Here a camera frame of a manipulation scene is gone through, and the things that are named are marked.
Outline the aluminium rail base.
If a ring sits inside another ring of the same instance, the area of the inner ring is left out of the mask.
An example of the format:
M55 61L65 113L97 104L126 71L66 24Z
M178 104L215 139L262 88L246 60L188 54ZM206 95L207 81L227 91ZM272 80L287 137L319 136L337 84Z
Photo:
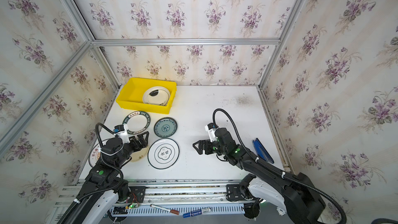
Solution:
M130 181L129 187L143 187L144 196L137 207L116 203L110 210L113 222L128 217L178 217L184 213L210 207L208 215L246 214L255 198L245 198L239 189L238 180L138 180ZM175 209L179 215L150 207L150 204Z

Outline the pale yellow small plate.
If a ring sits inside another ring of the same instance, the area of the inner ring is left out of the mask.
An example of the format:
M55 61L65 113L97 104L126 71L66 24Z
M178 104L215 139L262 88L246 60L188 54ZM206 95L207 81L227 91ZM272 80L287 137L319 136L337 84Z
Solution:
M148 154L148 150L149 150L149 146L141 149L140 151L132 153L130 162L138 162L138 161L144 159Z

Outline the red capped marker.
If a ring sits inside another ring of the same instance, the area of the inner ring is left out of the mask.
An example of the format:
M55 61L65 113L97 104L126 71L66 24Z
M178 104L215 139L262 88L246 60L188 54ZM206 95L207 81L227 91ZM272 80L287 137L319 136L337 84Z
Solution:
M165 211L167 213L174 214L174 215L179 215L179 211L175 210L175 209L170 209L170 208L158 206L158 205L155 205L155 204L150 204L150 207L155 208L155 209L159 209L159 210L162 210L162 211Z

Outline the blue marker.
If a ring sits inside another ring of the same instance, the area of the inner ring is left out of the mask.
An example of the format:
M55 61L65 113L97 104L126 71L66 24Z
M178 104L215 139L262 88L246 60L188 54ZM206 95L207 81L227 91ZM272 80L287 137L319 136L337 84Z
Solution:
M199 216L202 214L207 214L207 213L211 213L212 210L210 207L206 207L206 208L201 208L201 209L196 209L193 211L190 211L188 213L184 213L183 214L183 218L189 218L189 217L194 217L194 216Z

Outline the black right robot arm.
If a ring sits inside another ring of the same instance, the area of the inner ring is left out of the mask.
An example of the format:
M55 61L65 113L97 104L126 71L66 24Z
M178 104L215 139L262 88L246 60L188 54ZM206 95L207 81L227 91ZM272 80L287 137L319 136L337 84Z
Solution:
M245 198L265 199L265 196L250 191L253 180L259 179L272 187L282 196L281 207L295 224L318 224L319 217L325 210L325 200L335 206L340 214L340 223L347 223L347 215L342 206L330 195L314 186L312 181L303 173L294 175L283 171L266 160L257 156L243 143L236 124L227 111L217 108L212 113L221 112L227 116L234 128L235 141L226 128L221 128L216 121L207 125L208 140L199 140L193 144L198 154L216 154L222 156L223 161L236 166L249 174L241 181L240 190Z

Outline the white plate black flower outline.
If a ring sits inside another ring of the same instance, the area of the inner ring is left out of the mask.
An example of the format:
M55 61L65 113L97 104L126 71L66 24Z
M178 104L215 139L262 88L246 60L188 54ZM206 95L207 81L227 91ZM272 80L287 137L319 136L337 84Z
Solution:
M177 162L179 154L179 145L174 140L160 139L151 145L147 158L153 168L165 170Z

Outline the dark blue floral plate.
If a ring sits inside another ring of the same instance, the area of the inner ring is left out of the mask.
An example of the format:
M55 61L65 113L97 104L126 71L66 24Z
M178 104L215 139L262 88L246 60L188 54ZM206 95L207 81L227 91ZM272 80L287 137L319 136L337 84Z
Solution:
M171 117L159 119L154 125L154 133L160 138L169 138L173 136L178 129L178 123Z

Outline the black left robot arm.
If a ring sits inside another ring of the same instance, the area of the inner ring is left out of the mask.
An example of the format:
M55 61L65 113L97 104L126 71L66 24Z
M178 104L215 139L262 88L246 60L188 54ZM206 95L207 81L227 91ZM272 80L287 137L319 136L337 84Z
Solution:
M122 168L132 154L147 148L149 132L129 136L126 125L109 129L95 125L99 159L85 178L79 193L58 221L60 224L98 224L116 203L137 207L144 196L143 187L129 187Z

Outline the green rim lettered plate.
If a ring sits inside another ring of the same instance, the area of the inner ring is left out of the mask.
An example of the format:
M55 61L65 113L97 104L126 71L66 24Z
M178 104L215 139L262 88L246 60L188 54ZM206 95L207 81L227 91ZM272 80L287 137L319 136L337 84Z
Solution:
M122 124L126 125L127 133L136 135L147 130L151 123L151 117L148 113L143 111L134 111L128 114Z

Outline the orange sunburst plate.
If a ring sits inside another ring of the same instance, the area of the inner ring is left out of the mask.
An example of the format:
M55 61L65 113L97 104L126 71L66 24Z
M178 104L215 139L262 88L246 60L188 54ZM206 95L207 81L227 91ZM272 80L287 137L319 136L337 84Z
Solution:
M91 168L93 168L96 165L96 163L98 162L98 160L100 159L100 157L101 157L101 147L97 143L96 145L93 146L93 148L90 151L89 158L88 158L89 166Z

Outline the blue flat tool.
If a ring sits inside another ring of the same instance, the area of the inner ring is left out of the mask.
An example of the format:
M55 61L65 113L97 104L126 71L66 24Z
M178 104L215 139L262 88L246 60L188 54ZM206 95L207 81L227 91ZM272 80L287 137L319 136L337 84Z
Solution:
M261 159L265 160L266 162L268 162L270 164L274 164L274 159L271 157L269 152L265 149L265 147L263 146L263 144L260 142L260 140L258 138L253 140L252 143L255 148L256 154Z

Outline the yellow plastic bin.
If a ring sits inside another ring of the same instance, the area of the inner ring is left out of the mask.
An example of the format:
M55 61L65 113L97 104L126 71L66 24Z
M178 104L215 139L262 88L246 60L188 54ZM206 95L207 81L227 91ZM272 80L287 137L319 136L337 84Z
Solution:
M154 105L147 101L144 97L145 93L151 92L155 87L161 87L168 91L169 100L165 105ZM169 114L172 107L173 100L177 92L177 83L173 81L145 79L145 78L130 78L126 85L121 89L116 98L116 102L121 108L127 110L137 110L144 112L151 112L157 114Z

